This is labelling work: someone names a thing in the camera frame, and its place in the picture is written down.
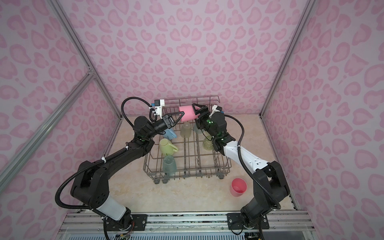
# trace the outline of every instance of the aluminum frame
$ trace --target aluminum frame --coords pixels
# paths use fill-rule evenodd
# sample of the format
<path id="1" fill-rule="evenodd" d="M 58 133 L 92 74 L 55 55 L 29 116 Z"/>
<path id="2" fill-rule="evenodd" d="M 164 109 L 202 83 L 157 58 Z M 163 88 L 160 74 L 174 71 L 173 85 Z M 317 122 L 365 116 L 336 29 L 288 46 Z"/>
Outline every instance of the aluminum frame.
<path id="1" fill-rule="evenodd" d="M 182 233 L 182 232 L 231 232 L 228 229 L 226 212 L 149 212 L 144 233 Z M 307 211 L 276 210 L 267 214 L 270 231 L 315 231 Z M 99 233 L 103 222 L 95 213 L 67 214 L 58 235 L 75 233 Z M 243 232 L 257 232 L 244 229 Z"/>
<path id="2" fill-rule="evenodd" d="M 268 129 L 267 129 L 267 127 L 266 127 L 266 124 L 265 124 L 265 122 L 264 122 L 264 119 L 263 119 L 262 117 L 260 117 L 260 121 L 261 121 L 261 123 L 262 123 L 262 125 L 263 125 L 263 129 L 264 129 L 265 135 L 266 135 L 266 137 L 267 137 L 267 139 L 268 139 L 269 145 L 271 146 L 271 149 L 272 149 L 272 151 L 273 151 L 273 154 L 274 154 L 274 156 L 275 156 L 275 159 L 276 159 L 276 161 L 280 162 L 280 161 L 279 161 L 279 156 L 277 155 L 276 146 L 275 146 L 275 144 L 274 144 L 273 141 L 272 141 L 272 136 L 271 136 L 271 135 L 269 134 L 269 132 L 268 132 Z M 283 173 L 284 173 L 284 177 L 285 177 L 285 179 L 288 179 L 287 176 L 286 176 L 286 174 L 285 174 L 285 171 L 286 171 L 286 170 L 285 170 L 285 168 L 284 168 L 284 165 L 281 164 L 281 167 L 283 168 Z M 292 187 L 291 187 L 291 182 L 290 182 L 290 181 L 287 181 L 287 184 L 288 184 L 289 189 L 292 189 Z M 297 209 L 297 210 L 301 210 L 301 208 L 299 207 L 299 204 L 298 204 L 298 202 L 297 202 L 297 200 L 296 200 L 296 197 L 295 197 L 294 194 L 292 194 L 292 192 L 290 193 L 290 197 L 291 197 L 291 200 L 292 200 L 292 202 L 293 202 L 293 207 L 294 207 L 295 209 Z"/>
<path id="3" fill-rule="evenodd" d="M 112 132 L 112 136 L 110 137 L 110 139 L 108 140 L 108 143 L 107 143 L 107 146 L 103 152 L 103 155 L 104 156 L 108 156 L 109 155 L 109 152 L 111 151 L 111 148 L 112 148 L 112 145 L 113 145 L 113 142 L 115 141 L 116 139 L 116 136 L 120 130 L 120 127 L 121 127 L 121 124 L 122 124 L 122 121 L 125 120 L 124 118 L 120 118 L 118 120 L 118 122 L 116 123 L 116 126 L 115 128 L 113 129 L 113 132 Z"/>
<path id="4" fill-rule="evenodd" d="M 27 163 L 31 155 L 39 148 L 48 134 L 55 128 L 68 109 L 87 88 L 94 74 L 87 73 L 80 83 L 66 96 L 53 113 L 40 125 L 34 135 L 28 140 L 21 151 L 11 158 L 10 163 L 0 174 L 0 194 Z"/>
<path id="5" fill-rule="evenodd" d="M 121 118 L 122 115 L 121 115 L 119 108 L 117 107 L 111 94 L 109 93 L 109 91 L 105 87 L 105 84 L 103 83 L 97 69 L 93 65 L 91 58 L 89 57 L 87 51 L 85 50 L 85 47 L 81 43 L 79 36 L 75 32 L 71 22 L 69 21 L 69 18 L 63 9 L 63 6 L 61 5 L 61 3 L 58 0 L 46 0 L 46 1 L 51 6 L 53 12 L 57 16 L 62 27 L 64 28 L 65 32 L 69 36 L 70 40 L 72 41 L 74 47 L 77 49 L 78 53 L 80 54 L 83 62 L 85 63 L 86 66 L 88 66 L 89 71 L 93 72 L 96 75 L 96 83 L 99 86 L 104 97 L 107 99 L 108 104 L 111 106 L 111 108 L 113 109 L 116 116 L 118 118 Z"/>
<path id="6" fill-rule="evenodd" d="M 299 23 L 296 26 L 296 29 L 293 33 L 292 39 L 288 45 L 287 51 L 285 52 L 285 55 L 283 57 L 283 60 L 279 66 L 279 69 L 277 70 L 277 74 L 275 79 L 273 80 L 272 86 L 267 94 L 266 100 L 263 104 L 263 107 L 260 111 L 260 116 L 263 116 L 268 108 L 268 105 L 272 99 L 272 96 L 274 95 L 277 85 L 281 81 L 282 76 L 284 75 L 284 71 L 286 70 L 288 63 L 293 56 L 295 49 L 297 47 L 297 44 L 299 43 L 301 36 L 304 33 L 304 30 L 314 13 L 314 10 L 316 9 L 316 5 L 319 1 L 318 0 L 308 0 L 305 7 L 303 14 L 300 17 Z"/>
<path id="7" fill-rule="evenodd" d="M 266 111 L 268 110 L 268 107 L 269 107 L 269 104 L 270 104 L 270 102 L 272 100 L 272 97 L 273 97 L 273 95 L 276 92 L 277 86 L 278 86 L 279 82 L 281 81 L 281 79 L 282 79 L 282 77 L 284 75 L 284 72 L 285 72 L 289 62 L 290 62 L 293 54 L 295 53 L 295 49 L 296 49 L 296 47 L 297 47 L 297 45 L 298 45 L 298 43 L 299 43 L 299 41 L 300 41 L 304 31 L 305 31 L 305 28 L 306 28 L 306 26 L 307 26 L 307 24 L 308 24 L 308 22 L 309 22 L 309 20 L 310 20 L 310 18 L 312 16 L 312 14 L 315 12 L 315 9 L 316 9 L 316 6 L 317 6 L 318 2 L 319 2 L 318 0 L 308 0 L 307 1 L 306 5 L 304 7 L 303 14 L 301 15 L 299 23 L 296 26 L 296 29 L 295 29 L 295 31 L 293 33 L 293 36 L 292 36 L 292 39 L 291 39 L 291 41 L 289 43 L 287 51 L 285 52 L 283 60 L 282 60 L 280 66 L 279 66 L 279 69 L 277 71 L 276 77 L 275 77 L 275 79 L 274 79 L 274 81 L 272 83 L 272 86 L 271 86 L 271 88 L 270 88 L 270 90 L 268 92 L 266 100 L 265 100 L 265 102 L 263 104 L 263 107 L 262 107 L 262 109 L 260 111 L 260 114 L 259 114 L 260 121 L 261 121 L 261 123 L 263 125 L 265 134 L 266 134 L 266 136 L 268 138 L 268 142 L 269 142 L 269 144 L 270 144 L 270 146 L 272 148 L 272 151 L 273 151 L 273 153 L 275 155 L 275 159 L 278 162 L 281 162 L 281 161 L 280 161 L 279 156 L 277 155 L 276 146 L 275 146 L 275 144 L 272 141 L 272 137 L 269 134 L 269 131 L 268 131 L 267 127 L 266 127 L 266 124 L 265 124 L 265 121 L 264 121 L 263 117 L 264 117 Z M 288 183 L 289 188 L 292 189 L 290 182 L 287 181 L 287 183 Z M 291 195 L 291 199 L 292 199 L 292 202 L 294 204 L 294 207 L 296 209 L 300 209 L 299 204 L 298 204 L 298 202 L 296 200 L 296 197 L 293 194 L 290 194 L 290 195 Z"/>

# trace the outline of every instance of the pink leopard print wall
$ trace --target pink leopard print wall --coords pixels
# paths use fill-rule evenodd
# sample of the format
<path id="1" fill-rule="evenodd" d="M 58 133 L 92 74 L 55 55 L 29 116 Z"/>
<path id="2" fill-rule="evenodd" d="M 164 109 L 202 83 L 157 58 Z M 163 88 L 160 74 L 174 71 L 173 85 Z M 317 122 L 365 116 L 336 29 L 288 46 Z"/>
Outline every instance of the pink leopard print wall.
<path id="1" fill-rule="evenodd" d="M 85 75 L 44 0 L 0 3 L 0 172 Z"/>
<path id="2" fill-rule="evenodd" d="M 54 200 L 57 188 L 85 160 L 101 158 L 117 118 L 91 82 L 49 137 L 0 196 L 0 239 L 54 239 L 67 213 Z M 70 196 L 72 183 L 61 199 Z"/>
<path id="3" fill-rule="evenodd" d="M 306 0 L 60 2 L 118 106 L 218 94 L 226 112 L 258 113 Z"/>
<path id="4" fill-rule="evenodd" d="M 383 239 L 384 1 L 321 0 L 265 119 L 320 239 Z"/>

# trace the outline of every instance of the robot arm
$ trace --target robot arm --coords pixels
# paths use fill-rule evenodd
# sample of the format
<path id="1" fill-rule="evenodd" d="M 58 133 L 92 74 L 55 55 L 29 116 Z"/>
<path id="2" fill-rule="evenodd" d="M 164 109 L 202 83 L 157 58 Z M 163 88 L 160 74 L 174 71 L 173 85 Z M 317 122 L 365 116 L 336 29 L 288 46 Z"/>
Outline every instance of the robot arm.
<path id="1" fill-rule="evenodd" d="M 214 106 L 213 111 L 210 112 L 207 106 L 198 104 L 192 106 L 195 115 L 200 114 L 196 119 L 196 125 L 213 137 L 214 150 L 241 164 L 238 156 L 238 142 L 227 132 L 227 122 L 221 107 Z M 154 145 L 153 137 L 174 127 L 183 115 L 184 112 L 166 114 L 153 123 L 144 116 L 136 118 L 133 126 L 135 132 L 133 140 L 127 142 L 122 150 L 102 158 L 104 163 L 101 162 L 100 165 L 81 174 L 74 174 L 71 195 L 89 206 L 88 209 L 108 219 L 109 229 L 111 226 L 116 230 L 127 230 L 133 227 L 129 208 L 119 204 L 110 196 L 108 179 L 133 160 L 149 153 Z M 269 163 L 260 159 L 243 147 L 240 147 L 240 151 L 242 161 L 253 175 L 252 178 L 261 183 L 261 185 L 254 183 L 254 198 L 240 211 L 243 225 L 253 227 L 262 215 L 267 214 L 275 206 L 271 198 L 265 194 L 265 190 L 269 191 L 277 201 L 281 201 L 289 194 L 289 189 L 280 164 L 276 161 Z M 79 166 L 78 173 L 92 164 L 94 165 L 89 161 L 83 162 Z M 58 190 L 56 193 L 58 197 L 55 198 L 59 206 L 63 206 L 60 201 L 61 190 Z"/>

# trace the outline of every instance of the wire rack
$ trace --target wire rack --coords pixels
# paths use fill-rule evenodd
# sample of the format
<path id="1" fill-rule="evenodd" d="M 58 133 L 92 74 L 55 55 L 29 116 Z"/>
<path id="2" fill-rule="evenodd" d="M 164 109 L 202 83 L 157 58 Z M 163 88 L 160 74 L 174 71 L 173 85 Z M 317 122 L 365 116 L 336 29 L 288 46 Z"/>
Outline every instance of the wire rack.
<path id="1" fill-rule="evenodd" d="M 165 99 L 166 107 L 162 109 L 162 112 L 163 114 L 175 113 L 179 111 L 179 106 L 191 105 L 192 103 L 206 105 L 211 111 L 212 106 L 219 102 L 219 96 L 214 95 Z M 162 167 L 165 155 L 159 150 L 159 141 L 163 137 L 157 135 L 154 138 L 155 144 L 145 156 L 143 170 L 153 179 L 155 184 L 160 183 L 160 181 L 167 183 L 170 179 L 185 179 L 186 177 L 206 176 L 210 178 L 217 176 L 223 179 L 230 172 L 232 166 L 230 158 L 224 157 L 214 150 L 205 150 L 202 147 L 204 135 L 194 131 L 196 127 L 194 121 L 189 122 L 192 124 L 192 133 L 187 139 L 180 136 L 181 126 L 185 122 L 180 122 L 173 128 L 178 137 L 172 139 L 171 142 L 179 148 L 179 151 L 173 154 L 177 166 L 175 175 L 168 176 Z"/>

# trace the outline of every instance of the marble floor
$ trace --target marble floor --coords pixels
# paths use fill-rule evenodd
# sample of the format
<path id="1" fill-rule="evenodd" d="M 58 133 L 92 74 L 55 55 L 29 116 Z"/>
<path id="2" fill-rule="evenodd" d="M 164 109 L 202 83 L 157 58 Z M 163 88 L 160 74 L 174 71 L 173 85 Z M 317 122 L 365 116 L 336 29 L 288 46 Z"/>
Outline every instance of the marble floor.
<path id="1" fill-rule="evenodd" d="M 245 128 L 242 146 L 262 159 L 273 161 L 275 158 L 258 115 L 233 116 Z M 238 139 L 241 128 L 234 120 L 226 120 L 227 131 Z M 125 142 L 132 138 L 133 130 L 124 120 L 110 153 L 123 148 Z M 189 177 L 170 180 L 167 184 L 154 184 L 143 171 L 143 165 L 144 157 L 136 159 L 109 180 L 110 194 L 132 212 L 238 211 L 253 198 L 252 179 L 234 161 L 230 173 L 222 180 L 216 176 Z M 241 177 L 248 185 L 247 191 L 240 197 L 233 197 L 229 190 L 232 180 L 236 177 Z M 289 197 L 280 204 L 282 209 L 293 209 Z"/>

